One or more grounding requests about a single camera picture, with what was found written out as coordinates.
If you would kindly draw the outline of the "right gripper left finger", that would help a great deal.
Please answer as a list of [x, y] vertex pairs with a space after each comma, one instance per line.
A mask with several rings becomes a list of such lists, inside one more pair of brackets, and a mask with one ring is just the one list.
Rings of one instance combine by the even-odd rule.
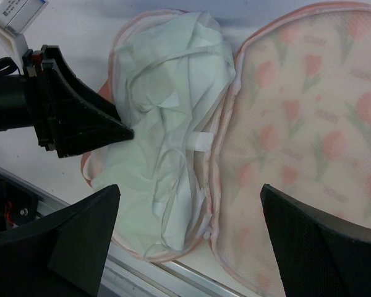
[[0, 232], [0, 296], [97, 296], [119, 201], [107, 186]]

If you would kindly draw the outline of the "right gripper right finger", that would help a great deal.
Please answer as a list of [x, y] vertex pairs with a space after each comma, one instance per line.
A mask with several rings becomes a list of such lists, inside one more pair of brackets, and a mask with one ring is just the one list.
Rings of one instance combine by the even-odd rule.
[[262, 187], [260, 199], [286, 296], [371, 296], [371, 229]]

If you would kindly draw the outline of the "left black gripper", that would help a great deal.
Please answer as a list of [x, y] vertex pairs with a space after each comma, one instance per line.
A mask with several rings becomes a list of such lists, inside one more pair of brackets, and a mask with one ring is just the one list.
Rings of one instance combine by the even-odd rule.
[[34, 127], [38, 144], [58, 157], [73, 157], [116, 142], [134, 131], [114, 104], [83, 83], [58, 46], [22, 57], [25, 75], [10, 57], [0, 58], [0, 132]]

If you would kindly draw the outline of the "light green bra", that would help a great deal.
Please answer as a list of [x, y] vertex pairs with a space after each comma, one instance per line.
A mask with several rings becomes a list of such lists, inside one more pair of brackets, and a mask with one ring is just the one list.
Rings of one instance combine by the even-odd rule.
[[139, 256], [181, 253], [205, 200], [194, 152], [210, 146], [203, 127], [235, 76], [232, 51], [208, 12], [149, 16], [112, 51], [109, 79], [132, 140], [95, 150], [92, 188], [119, 186], [115, 233]]

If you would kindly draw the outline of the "floral mesh laundry bag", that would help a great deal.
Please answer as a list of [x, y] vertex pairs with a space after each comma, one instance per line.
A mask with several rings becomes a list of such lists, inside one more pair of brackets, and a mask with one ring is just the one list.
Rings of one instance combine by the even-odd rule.
[[[146, 12], [125, 24], [180, 10]], [[371, 4], [320, 2], [260, 28], [232, 53], [235, 76], [203, 127], [193, 169], [205, 193], [182, 257], [203, 239], [220, 266], [261, 296], [286, 296], [265, 223], [265, 184], [371, 229]]]

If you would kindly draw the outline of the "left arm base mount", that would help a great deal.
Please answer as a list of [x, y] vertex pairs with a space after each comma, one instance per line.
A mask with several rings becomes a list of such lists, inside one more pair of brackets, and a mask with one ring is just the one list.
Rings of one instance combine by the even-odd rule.
[[34, 221], [38, 196], [0, 173], [0, 232]]

